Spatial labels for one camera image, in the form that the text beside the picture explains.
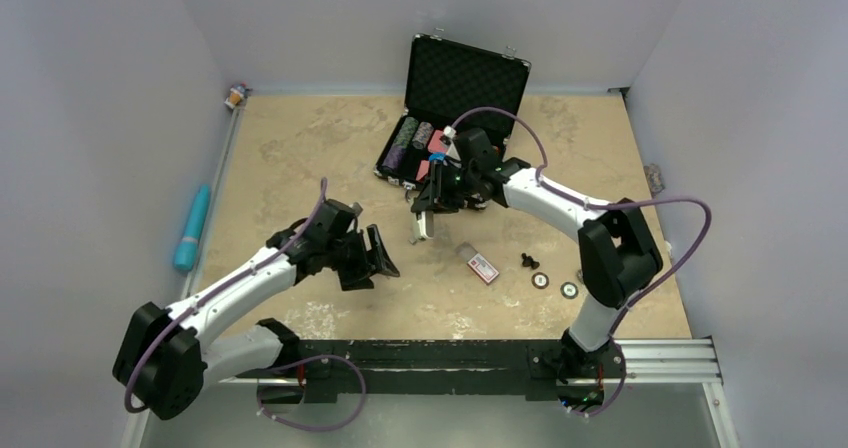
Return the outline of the green stapler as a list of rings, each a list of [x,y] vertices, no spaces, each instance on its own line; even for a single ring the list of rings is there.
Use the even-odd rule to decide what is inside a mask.
[[[434,212],[430,210],[413,212],[410,243],[415,245],[419,242],[431,240],[434,236]]]

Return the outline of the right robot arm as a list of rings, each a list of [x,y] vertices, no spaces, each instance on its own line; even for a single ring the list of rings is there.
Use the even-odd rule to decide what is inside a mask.
[[[443,159],[430,162],[411,203],[415,237],[432,237],[435,215],[456,213],[477,195],[531,215],[575,241],[588,293],[561,338],[559,372],[564,377],[588,373],[610,349],[627,302],[663,267],[640,208],[630,207],[627,199],[616,204],[583,201],[556,183],[545,186],[526,161],[496,154],[480,128],[455,135],[450,149]]]

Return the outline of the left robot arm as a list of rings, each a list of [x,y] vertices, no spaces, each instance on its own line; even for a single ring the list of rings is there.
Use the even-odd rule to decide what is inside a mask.
[[[399,276],[378,227],[359,228],[360,212],[358,205],[322,198],[223,279],[167,307],[139,307],[112,367],[125,389],[126,410],[168,420],[224,379],[252,371],[300,374],[310,359],[283,323],[266,318],[238,336],[223,334],[269,298],[323,270],[335,272],[344,291],[373,288],[375,275]]]

